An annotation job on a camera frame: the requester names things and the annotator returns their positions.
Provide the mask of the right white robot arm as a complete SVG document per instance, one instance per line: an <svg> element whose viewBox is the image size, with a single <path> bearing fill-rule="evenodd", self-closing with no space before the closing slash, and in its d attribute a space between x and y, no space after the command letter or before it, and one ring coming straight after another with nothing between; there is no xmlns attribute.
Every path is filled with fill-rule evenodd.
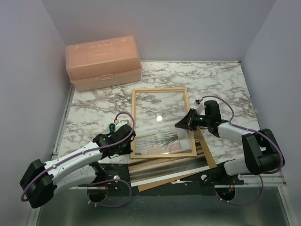
<svg viewBox="0 0 301 226"><path fill-rule="evenodd" d="M243 147L244 157L226 161L217 166L217 181L223 185L238 174L273 174L283 167L285 161L271 130L254 130L223 120L219 104L215 100L190 109L187 115L175 124L176 128L195 131L201 127L215 137L233 141Z"/></svg>

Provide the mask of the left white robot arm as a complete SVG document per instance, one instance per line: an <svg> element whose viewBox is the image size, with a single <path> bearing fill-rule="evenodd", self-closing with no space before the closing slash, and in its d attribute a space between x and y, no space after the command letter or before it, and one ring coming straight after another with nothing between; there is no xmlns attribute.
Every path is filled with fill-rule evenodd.
<svg viewBox="0 0 301 226"><path fill-rule="evenodd" d="M45 205L61 191L84 185L105 186L97 194L87 191L88 202L95 206L105 206L103 200L110 191L123 192L127 188L131 196L129 180L121 178L119 172L113 175L115 168L101 166L100 161L130 154L130 144L134 138L134 129L125 124L115 132L98 134L84 147L63 157L47 162L34 160L20 180L23 190L21 201L29 202L35 209Z"/></svg>

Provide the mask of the plant photo with backing board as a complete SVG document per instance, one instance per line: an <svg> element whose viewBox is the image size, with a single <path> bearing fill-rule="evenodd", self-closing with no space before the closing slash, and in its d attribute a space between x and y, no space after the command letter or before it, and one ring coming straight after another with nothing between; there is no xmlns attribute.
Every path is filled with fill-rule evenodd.
<svg viewBox="0 0 301 226"><path fill-rule="evenodd" d="M136 129L135 151L127 160L132 186L182 178L209 169L203 137L163 123Z"/></svg>

